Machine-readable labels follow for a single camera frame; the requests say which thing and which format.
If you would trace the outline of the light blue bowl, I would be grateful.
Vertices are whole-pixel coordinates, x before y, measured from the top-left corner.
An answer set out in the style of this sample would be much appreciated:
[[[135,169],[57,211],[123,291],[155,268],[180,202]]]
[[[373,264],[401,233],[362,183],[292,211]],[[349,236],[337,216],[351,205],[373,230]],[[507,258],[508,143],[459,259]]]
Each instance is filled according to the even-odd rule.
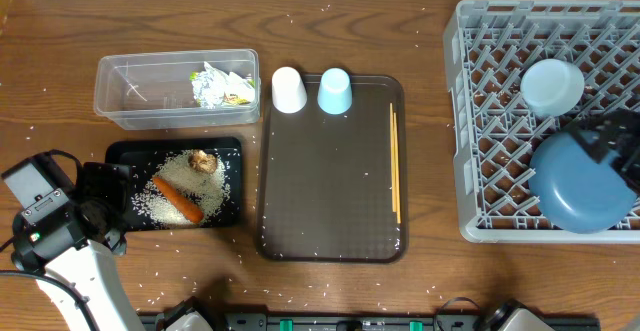
[[[522,77],[520,92],[530,111],[540,116],[561,116],[580,101],[585,88],[581,70],[569,62],[545,59]]]

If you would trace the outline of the dark blue plate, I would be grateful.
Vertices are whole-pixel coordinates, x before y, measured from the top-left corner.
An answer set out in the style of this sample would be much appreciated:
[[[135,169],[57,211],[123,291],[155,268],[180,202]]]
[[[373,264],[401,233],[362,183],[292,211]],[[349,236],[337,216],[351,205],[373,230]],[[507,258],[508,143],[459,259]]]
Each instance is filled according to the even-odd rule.
[[[530,161],[534,175],[528,180],[542,215],[555,226],[578,234],[601,232],[618,224],[637,199],[612,167],[619,158],[618,152],[609,149],[597,163],[566,132],[544,140]]]

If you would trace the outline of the dried brown mushroom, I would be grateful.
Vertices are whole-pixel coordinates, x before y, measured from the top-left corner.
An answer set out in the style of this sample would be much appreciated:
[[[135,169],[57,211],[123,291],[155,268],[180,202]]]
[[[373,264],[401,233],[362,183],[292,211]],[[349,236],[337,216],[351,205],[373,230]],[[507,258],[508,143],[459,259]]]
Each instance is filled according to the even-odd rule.
[[[213,174],[218,166],[216,156],[203,150],[193,150],[188,157],[188,163],[193,170],[206,174]]]

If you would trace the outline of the pile of white rice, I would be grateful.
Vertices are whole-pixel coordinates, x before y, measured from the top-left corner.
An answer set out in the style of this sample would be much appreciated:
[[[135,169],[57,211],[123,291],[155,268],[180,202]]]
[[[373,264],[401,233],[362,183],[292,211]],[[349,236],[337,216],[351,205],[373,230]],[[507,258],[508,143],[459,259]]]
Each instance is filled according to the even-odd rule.
[[[171,202],[158,190],[152,178],[158,177],[171,185],[178,193],[197,205],[204,218],[198,223],[214,220],[222,213],[222,204],[230,198],[231,185],[225,175],[226,165],[216,161],[216,170],[206,173],[193,168],[189,158],[198,150],[184,150],[180,153],[169,152],[155,167],[154,171],[140,171],[134,179],[142,181],[142,189],[133,196],[133,211],[137,216],[145,216],[149,221],[145,226],[189,227],[194,226]]]

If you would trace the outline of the orange carrot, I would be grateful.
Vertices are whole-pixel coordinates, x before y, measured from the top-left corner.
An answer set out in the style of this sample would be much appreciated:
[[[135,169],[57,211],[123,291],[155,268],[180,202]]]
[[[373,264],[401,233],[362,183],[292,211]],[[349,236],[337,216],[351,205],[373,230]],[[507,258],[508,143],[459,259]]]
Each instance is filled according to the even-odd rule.
[[[179,193],[167,181],[153,177],[152,182],[164,197],[190,222],[197,224],[204,219],[203,211],[188,198]]]

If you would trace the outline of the light blue plastic cup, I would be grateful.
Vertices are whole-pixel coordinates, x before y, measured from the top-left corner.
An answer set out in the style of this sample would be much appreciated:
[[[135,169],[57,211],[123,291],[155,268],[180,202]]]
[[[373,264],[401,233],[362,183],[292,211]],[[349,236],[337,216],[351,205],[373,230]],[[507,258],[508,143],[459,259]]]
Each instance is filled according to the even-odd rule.
[[[352,105],[352,97],[351,81],[346,71],[331,68],[322,74],[317,101],[325,113],[345,113]]]

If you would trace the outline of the wooden chopstick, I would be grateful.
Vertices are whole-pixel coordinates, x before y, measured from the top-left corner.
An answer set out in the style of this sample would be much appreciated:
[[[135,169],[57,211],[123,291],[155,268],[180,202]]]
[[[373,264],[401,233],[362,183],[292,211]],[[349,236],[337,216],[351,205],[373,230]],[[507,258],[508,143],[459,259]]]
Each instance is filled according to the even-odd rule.
[[[394,110],[393,103],[389,103],[389,130],[390,130],[390,157],[391,157],[391,194],[392,194],[392,211],[397,214],[396,201],[396,146],[395,146],[395,126],[394,126]]]
[[[397,114],[393,113],[393,141],[394,141],[394,181],[395,181],[395,203],[396,203],[396,221],[401,224],[401,201],[400,201],[400,180],[399,180],[399,151],[398,151],[398,127]]]

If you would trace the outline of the foil snack wrapper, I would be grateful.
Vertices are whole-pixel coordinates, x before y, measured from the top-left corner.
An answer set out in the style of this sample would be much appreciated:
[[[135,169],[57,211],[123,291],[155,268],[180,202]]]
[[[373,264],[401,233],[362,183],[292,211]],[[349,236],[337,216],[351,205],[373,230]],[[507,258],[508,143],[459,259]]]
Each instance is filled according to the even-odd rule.
[[[236,107],[256,100],[255,82],[204,62],[204,70],[190,75],[193,98],[201,108]]]

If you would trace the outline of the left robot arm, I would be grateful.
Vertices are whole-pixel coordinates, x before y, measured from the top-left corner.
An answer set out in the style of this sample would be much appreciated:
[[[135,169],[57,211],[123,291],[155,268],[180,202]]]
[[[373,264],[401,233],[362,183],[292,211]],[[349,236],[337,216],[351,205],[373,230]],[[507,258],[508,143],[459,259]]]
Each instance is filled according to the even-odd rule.
[[[12,226],[14,275],[36,280],[72,330],[140,330],[115,258],[127,248],[130,167],[88,162],[75,180],[48,154],[2,179],[22,206]]]

